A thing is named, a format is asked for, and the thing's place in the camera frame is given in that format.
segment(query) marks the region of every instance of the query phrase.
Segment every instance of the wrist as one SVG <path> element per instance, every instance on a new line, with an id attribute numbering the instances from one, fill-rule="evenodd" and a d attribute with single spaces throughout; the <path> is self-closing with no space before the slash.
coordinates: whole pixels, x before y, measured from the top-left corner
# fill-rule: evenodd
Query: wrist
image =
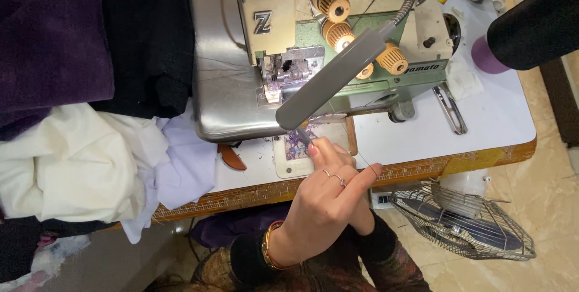
<path id="1" fill-rule="evenodd" d="M 293 248 L 283 225 L 278 229 L 271 231 L 269 234 L 269 248 L 267 251 L 276 263 L 284 267 L 299 264 L 300 260 L 296 258 L 296 252 L 294 249 L 295 248 Z"/>
<path id="2" fill-rule="evenodd" d="M 374 232 L 376 223 L 370 208 L 364 207 L 363 210 L 357 212 L 355 214 L 355 218 L 353 218 L 350 222 L 350 225 L 360 236 L 367 236 Z"/>

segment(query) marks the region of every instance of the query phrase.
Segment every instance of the letter z emblem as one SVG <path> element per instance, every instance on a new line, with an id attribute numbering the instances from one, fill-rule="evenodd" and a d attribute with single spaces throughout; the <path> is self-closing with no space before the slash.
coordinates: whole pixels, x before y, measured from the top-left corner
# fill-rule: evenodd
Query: letter z emblem
<path id="1" fill-rule="evenodd" d="M 269 34 L 269 30 L 271 29 L 271 25 L 267 25 L 269 17 L 271 17 L 271 10 L 257 11 L 254 13 L 254 20 L 258 21 L 254 34 Z"/>

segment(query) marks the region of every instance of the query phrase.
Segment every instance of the measuring tape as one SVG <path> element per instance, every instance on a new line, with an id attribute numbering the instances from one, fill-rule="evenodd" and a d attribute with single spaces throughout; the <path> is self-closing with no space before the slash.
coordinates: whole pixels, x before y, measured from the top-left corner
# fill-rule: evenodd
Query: measuring tape
<path id="1" fill-rule="evenodd" d="M 537 147 L 534 140 L 508 147 L 484 149 L 481 151 L 454 154 L 431 159 L 391 164 L 382 167 L 382 172 L 373 186 L 409 182 L 417 179 L 443 176 L 450 173 L 486 169 L 493 166 L 523 162 L 532 157 Z M 174 210 L 162 205 L 153 214 L 156 221 L 178 220 L 199 215 L 218 213 L 246 207 L 273 204 L 293 200 L 298 190 L 300 179 L 290 179 L 208 193 L 197 203 L 189 203 Z"/>

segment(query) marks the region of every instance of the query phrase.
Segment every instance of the fingernail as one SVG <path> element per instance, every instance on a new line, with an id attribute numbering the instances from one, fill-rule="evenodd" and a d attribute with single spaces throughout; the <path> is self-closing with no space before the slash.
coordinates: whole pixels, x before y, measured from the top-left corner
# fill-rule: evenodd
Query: fingernail
<path id="1" fill-rule="evenodd" d="M 315 148 L 314 144 L 310 143 L 308 145 L 308 155 L 309 156 L 315 156 L 317 154 L 318 154 L 317 148 Z"/>

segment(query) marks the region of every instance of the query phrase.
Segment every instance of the white tabletop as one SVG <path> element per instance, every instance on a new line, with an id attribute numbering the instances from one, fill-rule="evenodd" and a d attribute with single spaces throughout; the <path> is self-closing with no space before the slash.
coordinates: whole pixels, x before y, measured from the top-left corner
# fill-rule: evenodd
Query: white tabletop
<path id="1" fill-rule="evenodd" d="M 497 18 L 493 5 L 475 6 L 468 0 L 448 0 L 441 9 L 443 13 L 451 13 L 451 7 L 464 13 L 464 19 L 458 18 L 462 39 L 453 58 L 462 55 L 485 89 L 457 102 L 468 133 L 453 133 L 438 98 L 429 90 L 413 100 L 416 115 L 405 123 L 393 123 L 387 113 L 354 117 L 358 168 L 367 165 L 365 160 L 395 164 L 523 144 L 535 138 L 533 119 L 517 72 L 486 74 L 474 66 L 470 57 L 474 40 L 486 34 Z M 211 192 L 282 181 L 276 175 L 271 139 L 244 141 L 236 152 L 247 170 L 231 170 L 219 158 L 215 188 Z"/>

